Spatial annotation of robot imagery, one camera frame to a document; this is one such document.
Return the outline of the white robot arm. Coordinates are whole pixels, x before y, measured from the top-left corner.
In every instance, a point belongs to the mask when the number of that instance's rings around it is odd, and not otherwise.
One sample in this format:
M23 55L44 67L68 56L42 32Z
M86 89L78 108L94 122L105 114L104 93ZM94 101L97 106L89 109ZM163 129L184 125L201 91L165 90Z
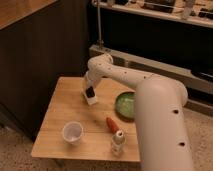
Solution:
M155 73L116 66L109 54L89 59L83 93L97 102L95 87L103 77L135 91L134 116L142 171L195 171L183 106L183 83Z

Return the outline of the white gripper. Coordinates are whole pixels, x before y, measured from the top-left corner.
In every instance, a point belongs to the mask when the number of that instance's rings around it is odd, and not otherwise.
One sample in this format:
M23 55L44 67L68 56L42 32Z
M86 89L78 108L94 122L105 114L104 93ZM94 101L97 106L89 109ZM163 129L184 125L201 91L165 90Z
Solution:
M98 85L99 81L98 80L92 80L89 77L89 72L86 72L83 78L83 89L87 90L90 87L92 87L93 89L95 89Z

